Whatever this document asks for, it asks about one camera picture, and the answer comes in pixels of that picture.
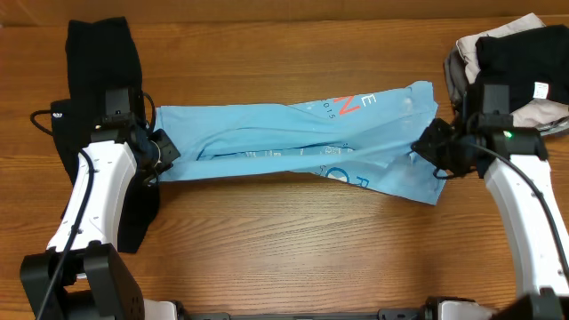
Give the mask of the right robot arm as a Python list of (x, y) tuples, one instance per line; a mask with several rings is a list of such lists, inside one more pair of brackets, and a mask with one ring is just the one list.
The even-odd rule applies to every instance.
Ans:
[(566, 319), (568, 232), (539, 132), (516, 127), (504, 84), (468, 88), (453, 122), (434, 119), (412, 145), (449, 179), (476, 172), (497, 204), (515, 265), (517, 299), (502, 310), (431, 297), (420, 319)]

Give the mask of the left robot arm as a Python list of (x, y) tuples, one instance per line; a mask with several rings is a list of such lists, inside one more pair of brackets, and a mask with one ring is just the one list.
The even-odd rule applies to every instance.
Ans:
[(45, 252), (26, 256), (20, 280), (38, 319), (183, 319), (177, 301), (143, 297), (116, 246), (124, 200), (155, 187), (179, 157), (148, 120), (145, 92), (108, 90), (91, 141), (78, 151), (71, 197)]

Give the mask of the light blue printed t-shirt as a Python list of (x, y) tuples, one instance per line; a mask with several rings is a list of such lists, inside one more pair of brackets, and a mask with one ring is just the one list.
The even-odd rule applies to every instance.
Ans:
[(436, 204), (445, 184), (411, 149), (436, 112), (427, 81), (292, 105), (162, 106), (156, 126), (180, 151), (162, 179), (312, 173)]

